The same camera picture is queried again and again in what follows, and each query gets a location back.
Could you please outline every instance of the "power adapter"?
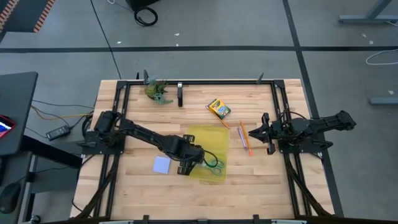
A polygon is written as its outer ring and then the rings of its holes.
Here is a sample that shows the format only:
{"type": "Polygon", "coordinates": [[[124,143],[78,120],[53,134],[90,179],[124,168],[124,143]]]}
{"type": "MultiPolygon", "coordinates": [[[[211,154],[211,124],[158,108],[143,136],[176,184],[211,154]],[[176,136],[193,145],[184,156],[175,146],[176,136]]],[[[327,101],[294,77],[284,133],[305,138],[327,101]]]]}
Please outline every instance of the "power adapter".
{"type": "Polygon", "coordinates": [[[67,125],[65,125],[65,126],[62,126],[61,128],[57,128],[55,130],[47,132],[45,135],[47,136],[49,141],[53,141],[54,139],[57,139],[62,136],[66,136],[68,134],[70,134],[70,128],[67,125]]]}

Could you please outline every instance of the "blue sticky note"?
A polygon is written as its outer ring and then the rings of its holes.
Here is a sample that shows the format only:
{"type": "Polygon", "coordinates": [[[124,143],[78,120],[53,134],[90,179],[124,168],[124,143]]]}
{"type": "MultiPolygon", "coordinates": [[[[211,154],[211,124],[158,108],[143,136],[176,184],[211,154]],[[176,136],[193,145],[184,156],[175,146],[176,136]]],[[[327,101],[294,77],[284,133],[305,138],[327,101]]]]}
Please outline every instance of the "blue sticky note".
{"type": "Polygon", "coordinates": [[[171,162],[170,158],[156,156],[153,171],[161,174],[168,174],[170,168],[170,162],[171,162]]]}

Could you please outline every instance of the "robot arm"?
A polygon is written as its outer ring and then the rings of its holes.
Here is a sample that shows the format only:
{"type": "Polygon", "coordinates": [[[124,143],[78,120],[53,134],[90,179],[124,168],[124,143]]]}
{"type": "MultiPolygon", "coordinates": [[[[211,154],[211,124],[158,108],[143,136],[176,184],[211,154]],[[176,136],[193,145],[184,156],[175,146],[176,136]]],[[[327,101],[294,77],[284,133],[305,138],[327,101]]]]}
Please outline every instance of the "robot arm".
{"type": "Polygon", "coordinates": [[[324,118],[306,119],[302,117],[294,118],[290,121],[282,121],[281,118],[284,117],[284,113],[289,112],[283,112],[282,116],[277,121],[273,121],[271,125],[268,123],[268,113],[264,113],[262,115],[262,126],[249,132],[251,137],[263,143],[268,142],[267,151],[270,155],[275,152],[275,146],[272,143],[273,139],[279,140],[280,144],[289,146],[291,149],[296,150],[299,149],[300,145],[308,146],[313,144],[318,146],[319,151],[321,151],[332,146],[333,143],[316,141],[312,137],[333,129],[349,131],[356,125],[351,116],[345,111],[340,111],[336,115],[324,118]]]}
{"type": "Polygon", "coordinates": [[[194,136],[184,135],[182,138],[176,135],[161,135],[134,122],[121,118],[120,114],[112,111],[102,112],[95,125],[94,132],[100,142],[108,147],[114,147],[123,136],[131,136],[146,143],[156,146],[161,152],[175,161],[180,162],[177,173],[189,175],[196,165],[201,164],[205,152],[201,146],[192,144],[194,136]],[[120,120],[118,130],[114,130],[116,122],[120,120]]]}

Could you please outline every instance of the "wooden board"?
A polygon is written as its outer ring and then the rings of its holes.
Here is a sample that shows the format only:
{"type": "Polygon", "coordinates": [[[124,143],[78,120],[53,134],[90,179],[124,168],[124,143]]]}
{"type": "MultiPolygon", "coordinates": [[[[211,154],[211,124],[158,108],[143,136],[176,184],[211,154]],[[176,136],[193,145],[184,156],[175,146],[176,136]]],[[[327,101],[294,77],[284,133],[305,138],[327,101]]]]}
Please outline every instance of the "wooden board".
{"type": "MultiPolygon", "coordinates": [[[[300,80],[285,80],[285,84],[291,110],[309,117],[300,80]]],[[[112,108],[115,88],[114,80],[101,82],[93,124],[102,111],[112,108]]],[[[182,136],[191,124],[223,127],[205,108],[215,98],[223,100],[232,110],[224,119],[231,128],[227,178],[222,184],[209,184],[177,175],[178,162],[175,161],[168,175],[154,173],[154,157],[162,153],[154,146],[128,137],[119,163],[111,218],[141,220],[143,215],[150,215],[153,220],[250,219],[253,214],[259,214],[260,218],[293,218],[283,156],[278,152],[268,156],[267,145],[253,138],[249,138],[249,142],[254,155],[249,156],[236,130],[240,120],[247,131],[259,127],[264,112],[269,113],[271,120],[276,119],[270,86],[184,85],[183,108],[177,106],[177,88],[169,86],[167,91],[167,98],[174,102],[159,106],[145,95],[144,86],[133,86],[127,119],[161,134],[182,136]]],[[[75,194],[75,203],[80,208],[88,203],[98,187],[102,160],[103,156],[95,156],[81,169],[75,194]]],[[[308,188],[323,207],[333,213],[321,161],[303,154],[302,165],[308,188]]],[[[302,197],[299,190],[297,192],[303,213],[302,197]]],[[[105,199],[102,205],[101,213],[104,213],[105,199]]],[[[77,213],[72,208],[71,216],[77,213]]]]}

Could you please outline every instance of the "black desk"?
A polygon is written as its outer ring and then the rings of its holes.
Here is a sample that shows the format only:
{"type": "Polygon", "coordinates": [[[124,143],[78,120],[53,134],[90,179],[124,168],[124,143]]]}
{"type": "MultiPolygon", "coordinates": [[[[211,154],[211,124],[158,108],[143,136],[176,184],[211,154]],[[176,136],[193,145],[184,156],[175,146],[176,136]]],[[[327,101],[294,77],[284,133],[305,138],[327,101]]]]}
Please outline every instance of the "black desk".
{"type": "MultiPolygon", "coordinates": [[[[3,173],[0,193],[8,184],[31,174],[29,178],[20,181],[22,190],[16,209],[11,214],[0,213],[0,223],[18,222],[26,183],[34,181],[34,172],[29,171],[33,154],[66,166],[74,168],[81,166],[81,158],[24,135],[37,77],[36,72],[0,75],[0,114],[10,117],[17,123],[13,130],[0,139],[0,159],[2,161],[0,172],[3,173]]],[[[29,221],[32,211],[34,194],[28,192],[28,195],[30,197],[27,198],[23,211],[23,222],[26,222],[27,219],[29,221]]]]}

